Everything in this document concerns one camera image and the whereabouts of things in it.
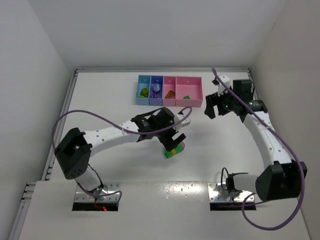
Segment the orange and yellow lego piece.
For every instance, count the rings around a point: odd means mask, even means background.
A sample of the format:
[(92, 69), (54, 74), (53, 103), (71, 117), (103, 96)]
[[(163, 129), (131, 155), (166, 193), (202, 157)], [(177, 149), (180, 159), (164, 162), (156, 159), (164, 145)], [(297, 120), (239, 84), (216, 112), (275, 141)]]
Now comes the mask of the orange and yellow lego piece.
[(172, 90), (169, 90), (168, 93), (164, 97), (165, 99), (174, 99), (175, 98), (175, 92)]

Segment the green striped lego stack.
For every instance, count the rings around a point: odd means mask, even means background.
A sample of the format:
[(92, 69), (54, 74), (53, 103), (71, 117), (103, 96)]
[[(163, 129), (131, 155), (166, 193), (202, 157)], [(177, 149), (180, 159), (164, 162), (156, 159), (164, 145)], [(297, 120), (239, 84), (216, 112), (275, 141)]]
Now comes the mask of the green striped lego stack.
[(171, 158), (171, 157), (173, 157), (173, 156), (175, 156), (175, 155), (183, 152), (184, 149), (185, 149), (185, 143), (182, 141), (181, 143), (179, 143), (179, 144), (177, 145), (176, 148), (174, 148), (174, 149), (171, 150), (171, 151), (167, 151), (167, 150), (165, 149), (165, 150), (164, 150), (164, 156), (165, 156), (167, 159), (169, 159), (169, 158)]

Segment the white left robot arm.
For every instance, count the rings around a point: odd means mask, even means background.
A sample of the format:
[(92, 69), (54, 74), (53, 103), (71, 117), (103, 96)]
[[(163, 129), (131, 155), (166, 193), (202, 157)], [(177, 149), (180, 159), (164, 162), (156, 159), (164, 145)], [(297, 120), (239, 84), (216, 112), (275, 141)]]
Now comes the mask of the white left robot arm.
[(105, 119), (110, 127), (104, 129), (80, 131), (75, 127), (66, 133), (59, 144), (52, 144), (54, 155), (67, 180), (75, 180), (84, 193), (101, 200), (110, 193), (104, 191), (100, 176), (90, 166), (91, 157), (113, 147), (152, 138), (157, 138), (167, 152), (176, 150), (186, 136), (174, 136), (181, 128), (190, 125), (189, 116), (183, 111), (173, 113), (167, 107), (160, 107), (121, 124)]

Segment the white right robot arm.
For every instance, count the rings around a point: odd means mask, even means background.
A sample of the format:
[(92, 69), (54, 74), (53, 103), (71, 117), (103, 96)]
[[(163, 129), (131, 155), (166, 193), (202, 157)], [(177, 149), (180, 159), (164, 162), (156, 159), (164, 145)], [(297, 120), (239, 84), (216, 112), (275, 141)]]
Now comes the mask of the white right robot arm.
[(218, 91), (207, 95), (205, 115), (214, 119), (235, 113), (251, 133), (262, 157), (264, 170), (260, 175), (247, 172), (231, 173), (226, 178), (229, 193), (249, 191), (262, 201), (296, 198), (301, 193), (301, 178), (307, 174), (306, 165), (297, 164), (292, 154), (272, 133), (268, 109), (262, 100), (254, 100), (250, 80), (230, 80), (226, 76), (215, 78)]

